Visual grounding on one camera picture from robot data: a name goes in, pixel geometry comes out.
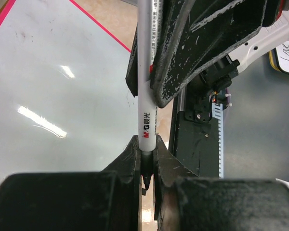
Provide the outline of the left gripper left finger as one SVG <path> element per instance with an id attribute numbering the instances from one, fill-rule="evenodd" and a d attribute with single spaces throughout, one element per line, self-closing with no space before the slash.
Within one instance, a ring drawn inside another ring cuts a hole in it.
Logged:
<path id="1" fill-rule="evenodd" d="M 100 172 L 19 173 L 0 185 L 0 231 L 139 231 L 138 137 Z"/>

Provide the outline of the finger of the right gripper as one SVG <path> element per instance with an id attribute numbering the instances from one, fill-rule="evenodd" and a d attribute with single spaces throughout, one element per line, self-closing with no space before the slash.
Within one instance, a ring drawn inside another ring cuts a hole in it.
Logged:
<path id="1" fill-rule="evenodd" d="M 168 0 L 151 80 L 165 107 L 201 71 L 255 36 L 264 0 Z"/>
<path id="2" fill-rule="evenodd" d="M 135 31 L 134 40 L 132 44 L 131 54 L 129 58 L 127 74 L 125 77 L 127 87 L 129 88 L 133 97 L 138 95 L 138 48 L 137 48 L 137 31 Z"/>

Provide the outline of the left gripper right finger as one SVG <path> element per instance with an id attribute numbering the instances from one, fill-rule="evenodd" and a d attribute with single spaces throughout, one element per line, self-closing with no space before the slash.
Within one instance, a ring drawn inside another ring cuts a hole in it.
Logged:
<path id="1" fill-rule="evenodd" d="M 289 231 L 289 188 L 276 180 L 200 178 L 157 137 L 154 218 L 160 231 Z"/>

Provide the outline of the whiteboard with pink frame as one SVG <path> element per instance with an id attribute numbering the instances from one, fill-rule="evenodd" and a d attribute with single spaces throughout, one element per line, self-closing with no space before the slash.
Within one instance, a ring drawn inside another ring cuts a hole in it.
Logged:
<path id="1" fill-rule="evenodd" d="M 24 172 L 100 171 L 137 129 L 129 52 L 68 0 L 0 15 L 0 184 Z"/>

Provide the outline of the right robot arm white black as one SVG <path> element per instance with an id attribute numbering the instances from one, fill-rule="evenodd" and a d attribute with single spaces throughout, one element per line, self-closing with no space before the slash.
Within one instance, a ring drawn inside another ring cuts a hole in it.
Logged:
<path id="1" fill-rule="evenodd" d="M 153 100 L 164 108 L 184 87 L 207 97 L 251 63 L 289 40 L 289 0 L 162 0 L 151 45 L 135 32 L 126 83 L 137 96 L 138 49 L 155 51 L 145 66 Z"/>

